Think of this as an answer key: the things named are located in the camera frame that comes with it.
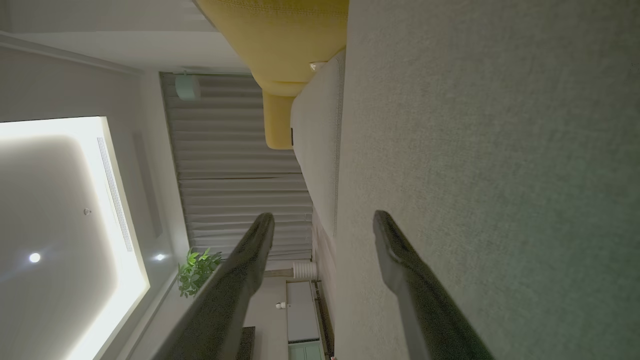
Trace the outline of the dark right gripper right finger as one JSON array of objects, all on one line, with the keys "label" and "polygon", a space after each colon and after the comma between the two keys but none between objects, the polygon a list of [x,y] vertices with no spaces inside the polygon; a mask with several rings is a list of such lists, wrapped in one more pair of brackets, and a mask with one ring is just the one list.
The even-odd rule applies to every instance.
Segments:
[{"label": "dark right gripper right finger", "polygon": [[384,284],[396,296],[412,360],[491,360],[493,355],[393,217],[372,221]]}]

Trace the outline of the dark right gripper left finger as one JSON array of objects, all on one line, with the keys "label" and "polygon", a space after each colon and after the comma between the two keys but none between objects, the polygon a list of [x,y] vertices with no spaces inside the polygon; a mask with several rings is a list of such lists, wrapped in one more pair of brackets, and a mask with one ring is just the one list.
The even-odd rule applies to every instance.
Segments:
[{"label": "dark right gripper left finger", "polygon": [[201,287],[154,360],[235,360],[250,299],[263,282],[274,229],[272,213],[256,217],[229,258]]}]

